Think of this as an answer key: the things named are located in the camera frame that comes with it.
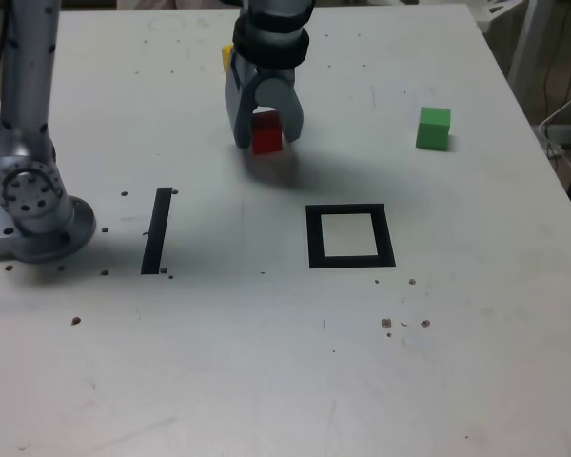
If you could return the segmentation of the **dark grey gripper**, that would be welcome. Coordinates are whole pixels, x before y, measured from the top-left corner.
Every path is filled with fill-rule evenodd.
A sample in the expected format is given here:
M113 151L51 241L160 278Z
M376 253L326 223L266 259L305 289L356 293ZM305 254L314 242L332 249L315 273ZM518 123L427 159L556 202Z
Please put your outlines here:
M270 69L257 66L237 51L231 54L226 73L226 111L235 145L251 145L251 120L257 105L277 111L284 138L297 141L304 125L304 111L297 96L295 69Z

